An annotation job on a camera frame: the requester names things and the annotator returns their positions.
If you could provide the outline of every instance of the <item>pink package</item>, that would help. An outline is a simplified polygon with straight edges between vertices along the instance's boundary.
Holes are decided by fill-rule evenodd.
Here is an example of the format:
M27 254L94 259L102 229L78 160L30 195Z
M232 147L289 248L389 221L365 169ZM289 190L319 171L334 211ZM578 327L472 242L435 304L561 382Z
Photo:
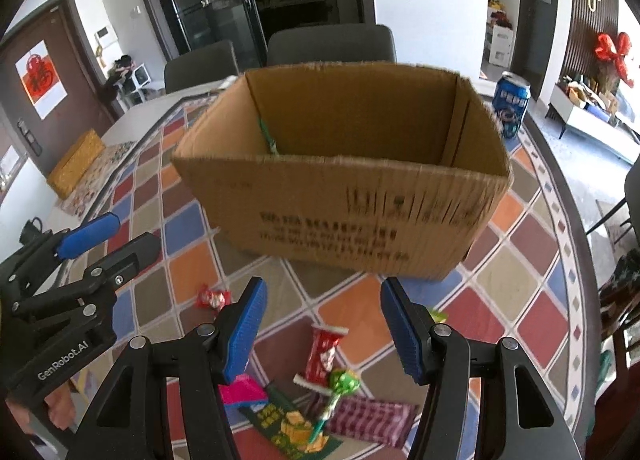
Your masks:
M225 406L240 408L269 401L265 390L247 374L238 375L228 386L220 384L218 390Z

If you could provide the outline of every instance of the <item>open cardboard box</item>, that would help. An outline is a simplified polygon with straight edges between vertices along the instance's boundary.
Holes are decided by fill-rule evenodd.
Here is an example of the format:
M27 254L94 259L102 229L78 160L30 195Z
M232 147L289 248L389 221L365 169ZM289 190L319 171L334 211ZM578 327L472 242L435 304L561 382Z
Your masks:
M433 279L464 258L512 181L466 78L386 62L247 72L172 159L238 247Z

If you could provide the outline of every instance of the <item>green lollipop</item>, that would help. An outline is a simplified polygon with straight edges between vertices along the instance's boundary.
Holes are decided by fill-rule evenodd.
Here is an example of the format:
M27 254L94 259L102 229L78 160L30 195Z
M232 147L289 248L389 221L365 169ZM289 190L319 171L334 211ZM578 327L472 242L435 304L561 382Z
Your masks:
M336 369L329 374L329 388L333 393L329 398L329 402L326 407L322 410L320 418L318 418L318 422L316 423L313 433L309 438L310 444L315 442L326 421L334 414L335 407L338 405L340 397L342 395L352 395L357 392L359 387L360 379L358 378L358 374L352 370Z

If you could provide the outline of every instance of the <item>red candy wrapper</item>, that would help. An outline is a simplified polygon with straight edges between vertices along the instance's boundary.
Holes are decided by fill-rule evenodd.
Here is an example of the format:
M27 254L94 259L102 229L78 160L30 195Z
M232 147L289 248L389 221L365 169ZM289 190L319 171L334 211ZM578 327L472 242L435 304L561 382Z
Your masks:
M231 303L229 290L209 290L207 285L202 285L196 299L196 306L200 308L212 308L219 313L226 305Z
M331 393L328 379L334 368L336 348L340 339L348 334L347 328L326 325L312 325L314 342L306 361L305 375L296 375L293 382L319 393Z

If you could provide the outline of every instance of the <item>purple snack bar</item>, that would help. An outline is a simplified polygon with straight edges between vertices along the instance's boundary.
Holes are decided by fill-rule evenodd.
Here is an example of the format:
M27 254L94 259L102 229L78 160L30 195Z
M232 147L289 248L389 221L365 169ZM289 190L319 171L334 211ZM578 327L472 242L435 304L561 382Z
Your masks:
M327 398L312 398L306 414L316 418L326 405ZM400 402L381 402L361 396L345 396L338 403L334 416L325 429L331 433L364 442L402 449L414 425L418 407Z

